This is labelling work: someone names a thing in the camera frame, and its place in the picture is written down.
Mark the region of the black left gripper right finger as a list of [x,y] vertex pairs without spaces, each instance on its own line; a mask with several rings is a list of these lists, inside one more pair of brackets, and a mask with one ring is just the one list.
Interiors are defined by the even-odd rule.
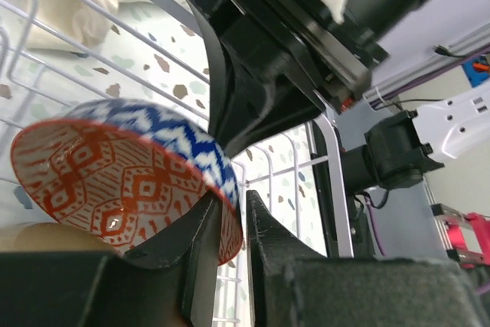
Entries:
[[487,326],[467,276],[438,260],[327,258],[247,199],[254,326]]

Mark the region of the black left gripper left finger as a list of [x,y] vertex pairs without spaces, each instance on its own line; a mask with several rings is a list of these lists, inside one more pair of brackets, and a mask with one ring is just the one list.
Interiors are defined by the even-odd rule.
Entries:
[[171,226],[119,256],[1,255],[3,326],[209,326],[222,203],[212,192]]

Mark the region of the black glazed tan bowl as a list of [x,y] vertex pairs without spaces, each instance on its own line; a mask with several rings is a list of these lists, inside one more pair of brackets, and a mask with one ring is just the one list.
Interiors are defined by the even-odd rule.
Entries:
[[1,252],[115,250],[80,228],[58,223],[17,224],[1,229]]

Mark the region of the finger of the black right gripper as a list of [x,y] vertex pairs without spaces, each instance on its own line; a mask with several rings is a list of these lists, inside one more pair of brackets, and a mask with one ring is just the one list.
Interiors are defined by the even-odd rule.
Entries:
[[264,2],[186,1],[207,53],[208,131],[229,157],[324,110],[308,48]]

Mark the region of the white wire dish rack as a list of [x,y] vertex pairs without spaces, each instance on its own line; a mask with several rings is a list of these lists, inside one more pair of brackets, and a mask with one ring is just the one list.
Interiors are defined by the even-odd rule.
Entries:
[[219,263],[243,243],[230,160],[180,114],[104,99],[14,139],[48,251],[1,255],[3,326],[209,326]]

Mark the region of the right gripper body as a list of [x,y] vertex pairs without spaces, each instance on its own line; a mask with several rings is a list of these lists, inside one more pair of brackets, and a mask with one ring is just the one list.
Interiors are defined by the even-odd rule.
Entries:
[[310,56],[300,63],[311,81],[303,89],[311,101],[323,99],[338,113],[352,108],[371,86],[372,72],[387,58],[370,28],[345,17],[334,22],[320,0],[232,0],[260,21],[279,22],[279,37],[289,30]]

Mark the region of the red blue patterned bowl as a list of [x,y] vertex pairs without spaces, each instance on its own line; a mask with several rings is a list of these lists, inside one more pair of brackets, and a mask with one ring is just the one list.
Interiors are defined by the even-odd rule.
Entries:
[[212,191],[221,200],[219,263],[243,243],[234,168],[199,125],[147,100],[74,106],[21,130],[10,151],[15,177],[55,221],[125,253],[187,214]]

